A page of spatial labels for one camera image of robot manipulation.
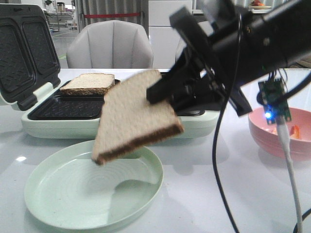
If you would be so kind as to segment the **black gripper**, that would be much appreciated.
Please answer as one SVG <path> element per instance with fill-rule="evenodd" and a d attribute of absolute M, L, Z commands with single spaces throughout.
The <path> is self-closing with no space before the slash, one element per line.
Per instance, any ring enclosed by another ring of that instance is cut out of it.
<path fill-rule="evenodd" d="M 186 46 L 171 70 L 147 88 L 149 103 L 171 100 L 177 112 L 188 112 L 218 111 L 229 102 L 238 116 L 250 113 L 241 87 L 267 72 L 264 21 L 223 0 L 211 35 L 185 7 L 170 23 Z"/>

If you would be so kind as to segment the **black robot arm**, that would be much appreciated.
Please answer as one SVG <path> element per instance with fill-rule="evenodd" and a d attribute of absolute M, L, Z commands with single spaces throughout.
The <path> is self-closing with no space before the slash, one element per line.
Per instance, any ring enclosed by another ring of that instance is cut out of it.
<path fill-rule="evenodd" d="M 178 113 L 219 111 L 229 97 L 242 116 L 252 110 L 243 85 L 310 55 L 310 1 L 290 0 L 257 17 L 229 0 L 220 6 L 211 14 L 212 35 L 187 8 L 170 16 L 186 47 L 171 70 L 147 89 L 149 103 L 169 100 Z"/>

